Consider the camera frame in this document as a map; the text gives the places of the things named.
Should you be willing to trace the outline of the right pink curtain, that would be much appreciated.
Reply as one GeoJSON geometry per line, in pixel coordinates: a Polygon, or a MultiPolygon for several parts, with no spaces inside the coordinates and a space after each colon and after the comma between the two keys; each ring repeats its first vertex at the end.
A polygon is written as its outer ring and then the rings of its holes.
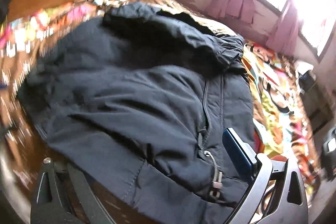
{"type": "Polygon", "coordinates": [[[293,56],[297,45],[298,29],[298,11],[293,0],[287,0],[280,17],[268,36],[266,47],[276,53],[293,56]]]}

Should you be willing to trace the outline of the brown colourful cartoon quilt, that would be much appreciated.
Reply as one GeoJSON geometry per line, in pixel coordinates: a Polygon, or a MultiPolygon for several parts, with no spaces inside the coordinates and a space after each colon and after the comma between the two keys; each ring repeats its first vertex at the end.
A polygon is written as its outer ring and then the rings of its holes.
{"type": "MultiPolygon", "coordinates": [[[[76,0],[40,9],[32,16],[1,23],[1,121],[9,158],[5,168],[12,186],[29,197],[37,179],[38,160],[47,154],[34,135],[15,96],[36,59],[81,22],[102,16],[110,7],[140,1],[172,14],[189,14],[201,26],[218,35],[231,30],[222,23],[181,5],[175,0],[76,0]]],[[[243,65],[253,99],[256,148],[276,160],[296,157],[307,200],[321,185],[321,171],[313,133],[299,93],[293,62],[266,47],[248,41],[243,65]]]]}

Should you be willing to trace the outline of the cluttered side desk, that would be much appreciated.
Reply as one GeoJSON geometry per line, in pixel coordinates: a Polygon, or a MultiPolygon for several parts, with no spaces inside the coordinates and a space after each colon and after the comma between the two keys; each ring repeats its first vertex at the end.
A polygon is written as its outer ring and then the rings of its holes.
{"type": "Polygon", "coordinates": [[[294,67],[298,73],[298,83],[303,106],[310,120],[313,134],[316,134],[334,120],[334,97],[319,82],[313,72],[313,65],[305,61],[295,61],[294,67]]]}

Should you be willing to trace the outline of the dark navy padded jacket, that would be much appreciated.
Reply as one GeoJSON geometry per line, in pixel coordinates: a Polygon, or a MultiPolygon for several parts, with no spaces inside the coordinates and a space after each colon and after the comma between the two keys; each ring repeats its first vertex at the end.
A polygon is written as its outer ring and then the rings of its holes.
{"type": "Polygon", "coordinates": [[[134,2],[88,20],[18,91],[39,135],[160,223],[223,223],[248,185],[222,143],[254,145],[244,40],[134,2]]]}

